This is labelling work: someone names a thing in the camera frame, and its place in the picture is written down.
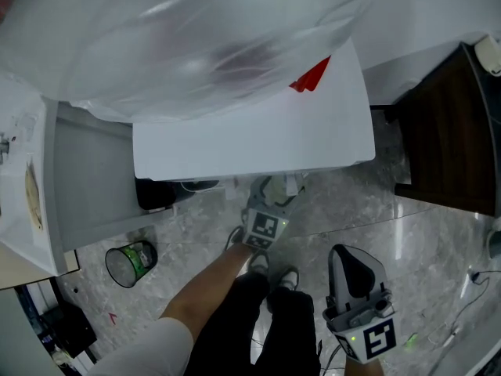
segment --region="plastic bag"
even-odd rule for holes
[[[286,88],[369,0],[16,0],[0,66],[109,121],[196,118]]]

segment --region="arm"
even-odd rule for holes
[[[198,273],[168,304],[162,317],[185,324],[196,341],[212,313],[221,305],[252,250],[234,244]]]
[[[354,360],[346,358],[344,376],[384,376],[384,372],[379,360],[361,365]]]

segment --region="shoe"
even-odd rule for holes
[[[258,251],[250,259],[247,267],[248,272],[260,273],[268,277],[269,274],[269,257],[265,251]]]
[[[291,291],[296,291],[299,285],[299,270],[297,267],[289,266],[287,267],[282,276],[279,278],[279,283],[277,287],[285,287]]]

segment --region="white t-shirt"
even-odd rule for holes
[[[134,343],[100,360],[89,376],[182,376],[193,349],[193,337],[179,320],[162,318]]]

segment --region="tile floor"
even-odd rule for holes
[[[323,366],[337,345],[322,320],[330,248],[353,245],[382,261],[400,329],[399,347],[384,359],[385,372],[425,375],[444,354],[442,343],[456,314],[481,293],[483,287],[465,282],[468,269],[501,268],[501,263],[490,262],[485,254],[490,218],[394,196],[395,182],[409,179],[398,125],[387,125],[382,112],[375,111],[373,126],[376,158],[309,175],[305,198],[270,256],[275,267],[288,262],[301,271],[301,289],[315,303]],[[98,341],[92,350],[98,358],[155,320],[169,299],[219,255],[229,232],[239,224],[250,183],[251,179],[240,180],[235,200],[227,201],[223,192],[201,193],[179,204],[176,215],[165,223],[78,250],[81,271],[60,277],[58,283],[94,328]],[[159,262],[132,289],[119,287],[106,271],[104,255],[109,248],[142,238],[155,243]],[[456,341],[498,309],[500,293],[501,277],[492,275],[487,292],[460,317],[463,331]],[[109,313],[117,315],[116,325]],[[258,341],[264,341],[270,321],[263,306],[254,332]],[[405,347],[413,334],[413,345]],[[253,344],[252,351],[258,355],[260,345]],[[330,367],[343,366],[341,351]]]

